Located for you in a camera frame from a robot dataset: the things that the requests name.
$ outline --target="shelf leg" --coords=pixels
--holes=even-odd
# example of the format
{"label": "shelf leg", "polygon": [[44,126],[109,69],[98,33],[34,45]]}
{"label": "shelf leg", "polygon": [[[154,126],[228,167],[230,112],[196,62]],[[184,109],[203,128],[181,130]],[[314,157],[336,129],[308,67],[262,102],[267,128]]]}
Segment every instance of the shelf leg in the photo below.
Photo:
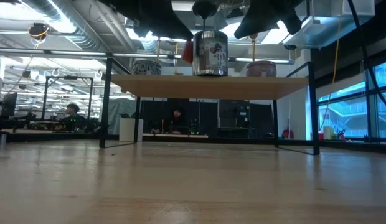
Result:
{"label": "shelf leg", "polygon": [[141,98],[136,97],[136,112],[135,112],[135,129],[133,133],[133,142],[137,143],[138,142],[138,131],[139,131],[139,118],[141,114]]}
{"label": "shelf leg", "polygon": [[103,94],[103,110],[101,115],[101,128],[103,130],[99,138],[100,148],[106,148],[106,139],[108,135],[108,102],[110,97],[110,83],[111,83],[111,69],[113,66],[113,59],[107,58],[106,75],[105,75],[105,92]]}
{"label": "shelf leg", "polygon": [[273,100],[273,134],[275,135],[275,147],[279,147],[279,128],[278,128],[278,101]]}
{"label": "shelf leg", "polygon": [[319,147],[319,128],[318,128],[318,105],[316,99],[315,72],[312,62],[308,62],[308,79],[309,79],[309,102],[311,104],[311,122],[312,122],[312,140],[313,154],[320,154]]}

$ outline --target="black cable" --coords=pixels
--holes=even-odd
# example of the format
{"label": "black cable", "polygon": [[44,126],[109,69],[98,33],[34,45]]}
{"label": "black cable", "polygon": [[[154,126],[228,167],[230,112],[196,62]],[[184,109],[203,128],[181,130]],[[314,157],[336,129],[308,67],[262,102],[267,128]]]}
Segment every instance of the black cable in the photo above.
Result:
{"label": "black cable", "polygon": [[366,49],[365,37],[363,35],[363,31],[362,31],[362,28],[360,26],[359,18],[357,17],[354,3],[352,2],[352,0],[348,0],[348,4],[349,4],[349,7],[351,9],[352,15],[354,16],[356,29],[360,35],[360,47],[361,47],[362,53],[363,53],[363,61],[365,63],[365,66],[367,67],[367,69],[369,69],[370,77],[371,77],[373,84],[374,84],[374,90],[377,92],[381,101],[386,105],[386,99],[384,98],[383,94],[380,91],[379,84],[377,84],[377,79],[375,78],[374,71],[370,65],[369,55],[367,54],[367,49]]}

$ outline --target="red object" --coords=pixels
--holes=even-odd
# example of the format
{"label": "red object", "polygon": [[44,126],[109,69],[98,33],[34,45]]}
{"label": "red object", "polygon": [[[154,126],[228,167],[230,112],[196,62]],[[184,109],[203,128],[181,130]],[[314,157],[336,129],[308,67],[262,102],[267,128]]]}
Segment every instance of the red object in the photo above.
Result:
{"label": "red object", "polygon": [[281,134],[281,137],[286,139],[288,138],[288,136],[290,136],[290,139],[294,139],[294,132],[292,130],[290,130],[290,134],[288,134],[288,130],[290,129],[288,126],[288,123],[289,123],[289,120],[287,119],[287,129],[283,130],[283,134]]}
{"label": "red object", "polygon": [[182,54],[182,60],[189,64],[193,63],[193,46],[193,41],[187,41]]}

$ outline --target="person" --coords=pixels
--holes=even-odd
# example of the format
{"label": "person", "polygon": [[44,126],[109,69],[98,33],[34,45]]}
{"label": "person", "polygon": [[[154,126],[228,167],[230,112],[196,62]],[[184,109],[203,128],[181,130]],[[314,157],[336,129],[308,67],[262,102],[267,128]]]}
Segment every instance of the person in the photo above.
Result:
{"label": "person", "polygon": [[171,117],[166,121],[164,129],[171,134],[188,134],[189,125],[183,107],[180,106],[172,110]]}
{"label": "person", "polygon": [[85,128],[85,118],[77,114],[79,111],[80,108],[75,103],[67,105],[66,114],[68,117],[60,120],[67,131],[78,131]]}

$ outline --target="computer monitor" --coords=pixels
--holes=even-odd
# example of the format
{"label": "computer monitor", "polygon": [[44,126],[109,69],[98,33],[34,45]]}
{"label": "computer monitor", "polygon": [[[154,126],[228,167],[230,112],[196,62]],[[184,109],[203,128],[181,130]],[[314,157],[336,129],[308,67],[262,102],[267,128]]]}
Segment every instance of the computer monitor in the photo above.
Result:
{"label": "computer monitor", "polygon": [[63,119],[64,117],[66,117],[66,114],[65,113],[57,113],[57,120],[61,120]]}
{"label": "computer monitor", "polygon": [[1,116],[14,116],[16,109],[17,93],[6,94],[2,101]]}

